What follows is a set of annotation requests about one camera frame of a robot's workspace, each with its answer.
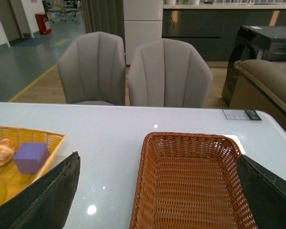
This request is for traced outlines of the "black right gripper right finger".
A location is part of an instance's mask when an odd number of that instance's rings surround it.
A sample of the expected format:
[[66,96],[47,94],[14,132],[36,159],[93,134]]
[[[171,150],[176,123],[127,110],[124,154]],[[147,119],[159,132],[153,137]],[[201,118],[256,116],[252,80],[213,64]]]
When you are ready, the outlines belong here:
[[286,229],[286,181],[246,155],[237,172],[258,228]]

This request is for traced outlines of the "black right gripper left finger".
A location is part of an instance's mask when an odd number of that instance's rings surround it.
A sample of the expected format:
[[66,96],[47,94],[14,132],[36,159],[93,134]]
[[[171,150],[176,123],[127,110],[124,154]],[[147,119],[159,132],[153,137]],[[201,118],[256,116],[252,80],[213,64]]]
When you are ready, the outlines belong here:
[[62,229],[80,175],[78,152],[0,206],[0,229]]

